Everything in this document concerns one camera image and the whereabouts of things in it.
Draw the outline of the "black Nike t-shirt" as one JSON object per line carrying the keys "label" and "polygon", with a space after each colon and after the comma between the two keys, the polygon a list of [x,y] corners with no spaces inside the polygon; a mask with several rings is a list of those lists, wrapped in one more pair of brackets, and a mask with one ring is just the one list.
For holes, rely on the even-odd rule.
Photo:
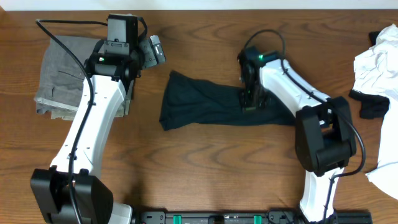
{"label": "black Nike t-shirt", "polygon": [[171,71],[164,91],[159,122],[163,130],[198,124],[231,126],[293,126],[293,114],[273,95],[264,109],[245,112],[239,102],[241,89],[186,77]]}

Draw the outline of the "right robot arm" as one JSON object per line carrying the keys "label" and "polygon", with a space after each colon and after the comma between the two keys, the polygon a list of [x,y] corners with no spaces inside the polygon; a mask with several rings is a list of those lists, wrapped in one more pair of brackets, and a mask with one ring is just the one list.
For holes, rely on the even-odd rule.
{"label": "right robot arm", "polygon": [[271,97],[294,118],[295,153],[305,169],[300,210],[307,223],[333,223],[336,182],[356,154],[348,102],[331,98],[306,82],[277,51],[245,47],[238,54],[243,111],[269,110]]}

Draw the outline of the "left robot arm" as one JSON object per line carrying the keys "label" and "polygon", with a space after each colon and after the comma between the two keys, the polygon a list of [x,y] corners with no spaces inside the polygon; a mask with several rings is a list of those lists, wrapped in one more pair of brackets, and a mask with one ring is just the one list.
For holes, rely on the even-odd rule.
{"label": "left robot arm", "polygon": [[104,147],[119,106],[141,71],[166,61],[159,38],[139,31],[132,14],[110,14],[107,36],[78,65],[83,93],[67,138],[48,169],[36,169],[30,186],[46,223],[136,222],[130,205],[114,201],[102,183]]}

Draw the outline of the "folded grey shorts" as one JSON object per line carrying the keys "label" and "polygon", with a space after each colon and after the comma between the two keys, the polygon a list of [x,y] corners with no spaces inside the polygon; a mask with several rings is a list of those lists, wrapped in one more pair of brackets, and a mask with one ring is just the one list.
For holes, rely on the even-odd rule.
{"label": "folded grey shorts", "polygon": [[[90,57],[98,44],[101,44],[99,52],[103,53],[100,39],[65,35],[56,37],[76,55],[81,63]],[[50,45],[45,51],[41,66],[39,89],[34,98],[37,114],[45,114],[49,111],[52,119],[73,121],[81,101],[84,79],[82,70],[71,56],[50,39]],[[129,114],[131,96],[132,84],[115,117]]]}

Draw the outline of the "black garment under white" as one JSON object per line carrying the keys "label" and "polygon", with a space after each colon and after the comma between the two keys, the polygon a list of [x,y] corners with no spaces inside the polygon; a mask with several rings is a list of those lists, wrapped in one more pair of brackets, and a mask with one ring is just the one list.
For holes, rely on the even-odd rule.
{"label": "black garment under white", "polygon": [[388,93],[396,75],[394,60],[397,36],[394,31],[369,33],[372,46],[354,59],[354,85],[349,97],[361,102],[359,116],[363,119],[383,117],[389,110]]}

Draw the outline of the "white crumpled garment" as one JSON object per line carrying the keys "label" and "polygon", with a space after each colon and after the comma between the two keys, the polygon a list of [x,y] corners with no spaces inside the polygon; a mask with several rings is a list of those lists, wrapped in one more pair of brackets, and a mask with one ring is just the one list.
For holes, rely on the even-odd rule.
{"label": "white crumpled garment", "polygon": [[384,28],[376,44],[354,60],[353,90],[386,97],[389,109],[384,115],[377,168],[366,177],[378,189],[397,198],[397,26]]}

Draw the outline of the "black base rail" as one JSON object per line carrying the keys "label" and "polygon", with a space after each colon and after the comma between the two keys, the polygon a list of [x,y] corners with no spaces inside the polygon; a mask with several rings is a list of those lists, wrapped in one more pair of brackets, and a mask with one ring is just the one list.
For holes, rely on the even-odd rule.
{"label": "black base rail", "polygon": [[[142,212],[132,219],[132,224],[306,224],[309,221],[297,212],[271,210],[265,213],[170,213]],[[369,212],[334,213],[320,223],[373,224]]]}

